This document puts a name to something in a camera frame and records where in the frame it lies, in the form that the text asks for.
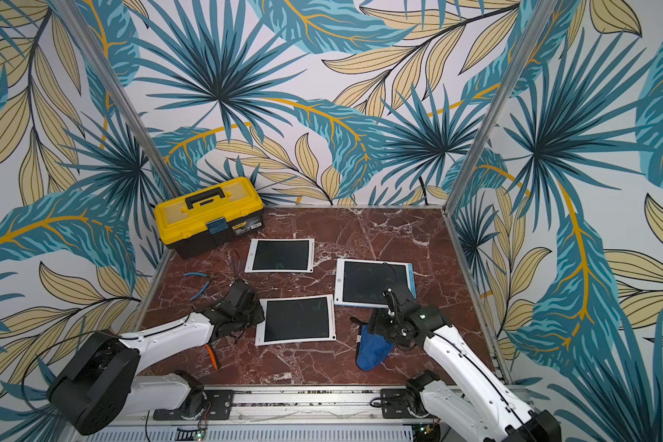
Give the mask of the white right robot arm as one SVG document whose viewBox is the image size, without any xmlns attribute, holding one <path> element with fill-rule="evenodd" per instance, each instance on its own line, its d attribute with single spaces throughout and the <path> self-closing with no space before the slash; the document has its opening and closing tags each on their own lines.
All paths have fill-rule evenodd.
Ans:
<svg viewBox="0 0 663 442">
<path fill-rule="evenodd" d="M 563 439 L 557 419 L 502 383 L 437 307 L 421 304 L 403 282 L 383 296 L 388 309 L 372 316 L 370 332 L 399 348 L 423 350 L 460 389 L 453 392 L 430 370 L 409 379 L 401 403 L 410 415 L 438 418 L 466 441 Z"/>
</svg>

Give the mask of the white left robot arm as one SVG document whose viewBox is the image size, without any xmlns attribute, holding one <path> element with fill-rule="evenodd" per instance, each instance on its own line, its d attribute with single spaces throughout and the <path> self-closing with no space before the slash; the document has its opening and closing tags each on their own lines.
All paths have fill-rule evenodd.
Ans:
<svg viewBox="0 0 663 442">
<path fill-rule="evenodd" d="M 156 410 L 202 421 L 212 401 L 198 379 L 183 370 L 164 376 L 146 376 L 144 370 L 185 350 L 243 333 L 263 320 L 257 292 L 237 279 L 224 298 L 173 322 L 123 335 L 97 331 L 55 378 L 47 401 L 82 436 L 105 429 L 121 416 Z"/>
</svg>

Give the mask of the blue microfiber cloth black trim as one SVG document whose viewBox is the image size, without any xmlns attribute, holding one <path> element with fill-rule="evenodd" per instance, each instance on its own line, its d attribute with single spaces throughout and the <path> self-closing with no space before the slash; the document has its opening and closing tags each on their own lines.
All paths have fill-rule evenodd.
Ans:
<svg viewBox="0 0 663 442">
<path fill-rule="evenodd" d="M 378 334 L 371 333 L 368 324 L 356 317 L 350 318 L 358 326 L 355 364 L 364 371 L 370 371 L 380 365 L 395 349 L 395 344 Z"/>
</svg>

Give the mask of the white drawing tablet front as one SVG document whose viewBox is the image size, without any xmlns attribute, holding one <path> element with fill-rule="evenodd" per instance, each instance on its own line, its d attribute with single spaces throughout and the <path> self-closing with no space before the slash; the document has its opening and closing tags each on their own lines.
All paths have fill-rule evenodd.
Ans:
<svg viewBox="0 0 663 442">
<path fill-rule="evenodd" d="M 264 321 L 256 326 L 256 346 L 336 340 L 332 295 L 265 298 L 261 304 Z"/>
</svg>

